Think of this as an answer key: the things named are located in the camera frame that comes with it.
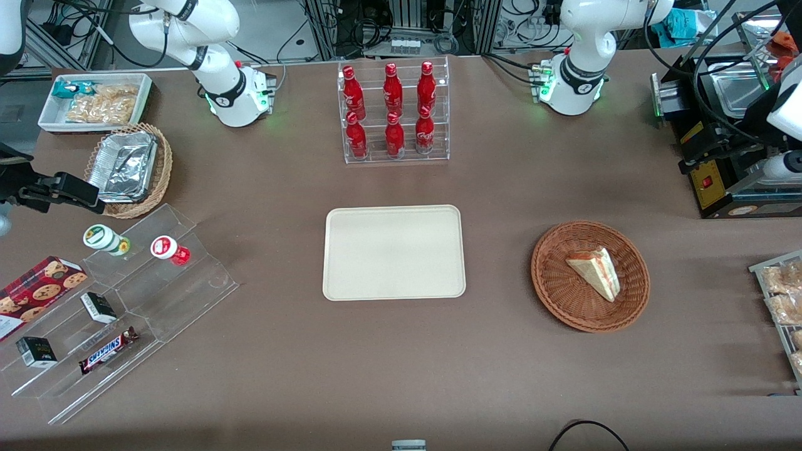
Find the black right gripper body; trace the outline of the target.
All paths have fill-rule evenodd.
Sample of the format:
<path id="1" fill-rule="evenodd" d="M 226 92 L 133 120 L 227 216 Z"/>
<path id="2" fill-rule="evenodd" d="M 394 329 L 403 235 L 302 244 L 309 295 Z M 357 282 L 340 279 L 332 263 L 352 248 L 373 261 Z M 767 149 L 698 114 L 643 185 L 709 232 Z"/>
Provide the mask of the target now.
<path id="1" fill-rule="evenodd" d="M 1 203 L 12 203 L 23 187 L 38 182 L 39 175 L 31 162 L 34 157 L 1 143 Z"/>

